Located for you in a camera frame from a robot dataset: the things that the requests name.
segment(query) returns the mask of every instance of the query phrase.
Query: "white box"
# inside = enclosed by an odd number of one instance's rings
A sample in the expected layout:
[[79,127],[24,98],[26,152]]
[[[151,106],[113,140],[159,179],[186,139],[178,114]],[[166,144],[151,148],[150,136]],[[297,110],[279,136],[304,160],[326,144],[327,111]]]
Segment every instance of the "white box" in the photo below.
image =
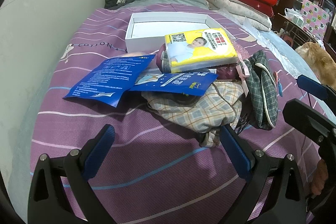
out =
[[292,22],[296,25],[298,25],[300,28],[303,27],[303,24],[305,23],[303,18],[299,15],[293,15]]
[[205,14],[185,12],[145,12],[131,16],[126,31],[127,52],[153,53],[165,43],[165,35],[177,32],[223,28]]

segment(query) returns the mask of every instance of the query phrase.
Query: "blue packet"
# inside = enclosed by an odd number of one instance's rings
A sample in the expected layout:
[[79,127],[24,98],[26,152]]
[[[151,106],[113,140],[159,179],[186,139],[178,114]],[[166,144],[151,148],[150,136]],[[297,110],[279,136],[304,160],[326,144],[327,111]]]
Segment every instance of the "blue packet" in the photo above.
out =
[[75,84],[64,98],[94,99],[116,107],[122,94],[134,86],[155,55],[105,60]]
[[142,77],[130,91],[159,91],[203,96],[216,80],[211,72],[165,73]]

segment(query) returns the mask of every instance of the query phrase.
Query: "yellow package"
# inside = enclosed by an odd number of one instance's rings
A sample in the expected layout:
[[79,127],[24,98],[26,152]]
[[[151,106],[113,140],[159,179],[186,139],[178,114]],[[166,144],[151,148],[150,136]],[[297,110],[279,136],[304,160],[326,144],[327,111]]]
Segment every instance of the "yellow package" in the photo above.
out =
[[238,60],[236,50],[221,28],[168,34],[165,41],[173,73],[226,65]]

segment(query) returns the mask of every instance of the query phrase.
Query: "orange cat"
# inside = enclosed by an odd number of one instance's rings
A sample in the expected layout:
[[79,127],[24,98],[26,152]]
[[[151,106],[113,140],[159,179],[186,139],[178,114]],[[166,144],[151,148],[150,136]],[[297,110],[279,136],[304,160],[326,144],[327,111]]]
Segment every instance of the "orange cat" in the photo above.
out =
[[336,90],[336,64],[318,43],[307,42],[295,50],[323,85]]

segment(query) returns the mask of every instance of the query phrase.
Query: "plastic bag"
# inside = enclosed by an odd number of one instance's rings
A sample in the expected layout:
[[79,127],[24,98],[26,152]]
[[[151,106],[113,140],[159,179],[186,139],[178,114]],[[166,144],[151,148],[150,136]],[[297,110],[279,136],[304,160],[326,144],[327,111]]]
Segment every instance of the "plastic bag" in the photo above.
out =
[[130,91],[157,91],[203,96],[217,77],[217,74],[210,72],[146,75],[140,78],[130,88]]
[[103,61],[75,84],[64,98],[98,100],[117,107],[123,93],[134,86],[155,55],[117,57]]
[[216,69],[218,80],[239,80],[239,75],[236,69],[236,64],[221,66]]
[[222,29],[202,29],[165,36],[171,72],[236,63],[238,56]]
[[301,14],[295,11],[294,9],[288,9],[288,8],[285,9],[285,18],[289,19],[290,21],[293,21],[294,15],[302,18]]

